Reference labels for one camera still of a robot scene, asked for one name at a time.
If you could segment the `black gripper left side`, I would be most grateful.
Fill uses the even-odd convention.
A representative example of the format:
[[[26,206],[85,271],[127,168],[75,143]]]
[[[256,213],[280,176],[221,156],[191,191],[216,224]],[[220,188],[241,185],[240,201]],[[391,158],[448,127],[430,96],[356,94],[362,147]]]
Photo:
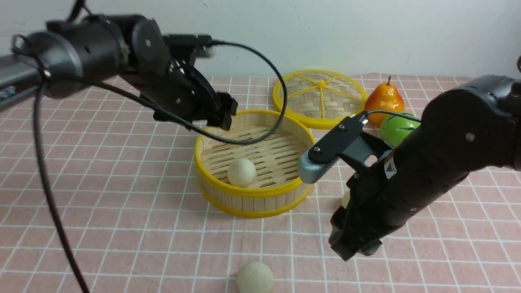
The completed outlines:
[[[229,131],[238,102],[227,92],[216,92],[192,65],[170,65],[162,73],[127,70],[121,78],[140,97],[190,122],[206,120],[208,127]]]

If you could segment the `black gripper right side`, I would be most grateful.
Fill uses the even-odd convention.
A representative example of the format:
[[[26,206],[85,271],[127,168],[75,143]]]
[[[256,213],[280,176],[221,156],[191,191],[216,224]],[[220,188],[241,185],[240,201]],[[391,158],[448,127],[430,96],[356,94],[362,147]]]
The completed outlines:
[[[331,216],[328,238],[331,250],[343,261],[356,254],[373,255],[381,239],[402,228],[411,218],[391,191],[389,180],[380,174],[355,174],[348,180],[350,198]]]

